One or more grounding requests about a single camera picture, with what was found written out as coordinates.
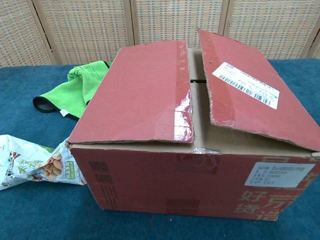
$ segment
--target woven screen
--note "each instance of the woven screen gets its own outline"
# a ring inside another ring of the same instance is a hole
[[[112,61],[121,47],[129,45],[123,0],[35,0],[34,3],[61,64]]]
[[[1,1],[0,43],[0,67],[51,64],[25,0]]]
[[[310,47],[319,16],[320,0],[232,0],[224,35],[268,59],[297,59]]]
[[[131,0],[131,5],[135,44],[187,40],[188,47],[199,48],[197,28],[218,32],[223,0]]]

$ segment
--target wooden frame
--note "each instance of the wooden frame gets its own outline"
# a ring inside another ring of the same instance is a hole
[[[123,0],[124,7],[124,15],[125,15],[125,25],[126,25],[126,33],[128,37],[129,46],[135,45],[135,37],[133,31],[133,23],[132,23],[132,6],[131,0]]]
[[[43,14],[43,11],[42,11],[41,7],[40,7],[39,0],[33,0],[33,4],[34,4],[34,6],[36,8],[36,12],[38,13],[39,20],[41,21],[42,27],[43,27],[44,32],[46,34],[46,37],[47,37],[47,39],[49,41],[49,44],[51,46],[52,54],[53,54],[54,58],[56,59],[56,62],[58,64],[62,64],[62,61],[61,61],[61,59],[59,57],[59,54],[58,54],[58,50],[56,48],[55,41],[52,38],[51,32],[50,32],[50,30],[48,28],[48,25],[47,25],[46,18],[45,18],[44,14]]]
[[[316,36],[307,57],[320,59],[320,32]]]
[[[223,0],[222,2],[220,22],[219,22],[219,28],[218,28],[218,34],[220,35],[224,34],[230,1],[232,0]]]
[[[130,3],[131,3],[133,38],[134,38],[134,44],[137,45],[140,43],[139,30],[138,30],[138,18],[137,18],[137,4],[136,4],[136,0],[130,0]]]
[[[225,20],[224,20],[224,28],[223,28],[223,32],[222,32],[222,35],[224,35],[224,36],[227,36],[229,33],[232,12],[234,10],[234,4],[235,4],[235,0],[228,1],[228,7],[226,10]]]
[[[46,49],[46,51],[48,53],[48,56],[50,58],[51,63],[52,64],[57,64],[58,62],[57,62],[56,56],[51,51],[51,48],[50,48],[49,43],[48,43],[47,38],[46,38],[46,34],[44,32],[44,29],[43,29],[43,27],[41,25],[41,22],[40,22],[40,20],[38,18],[38,15],[36,13],[35,6],[33,5],[32,1],[26,0],[26,3],[29,6],[29,9],[31,11],[31,14],[32,14],[32,17],[34,19],[35,25],[38,28],[39,34],[41,36],[42,42],[43,42],[44,47],[45,47],[45,49]]]
[[[312,32],[310,33],[308,41],[305,43],[305,46],[304,46],[303,51],[300,55],[300,58],[305,58],[308,50],[310,52],[313,51],[310,47],[313,44],[313,41],[314,41],[314,43],[316,43],[317,40],[315,40],[315,37],[317,36],[317,32],[319,31],[319,29],[320,29],[320,16],[319,16],[318,21],[316,22]]]

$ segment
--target open box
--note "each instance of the open box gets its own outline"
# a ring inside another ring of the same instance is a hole
[[[274,221],[320,173],[320,128],[258,50],[199,36],[203,66],[184,41],[120,50],[71,152],[102,209]]]

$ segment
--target green towel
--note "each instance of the green towel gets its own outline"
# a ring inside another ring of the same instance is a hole
[[[33,98],[34,107],[43,113],[60,111],[63,116],[79,119],[94,96],[112,62],[95,61],[75,66],[64,82],[51,91]]]

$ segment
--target plastic bag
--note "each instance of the plastic bag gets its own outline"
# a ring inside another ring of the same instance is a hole
[[[27,181],[85,185],[64,140],[56,149],[10,135],[0,135],[0,190]]]

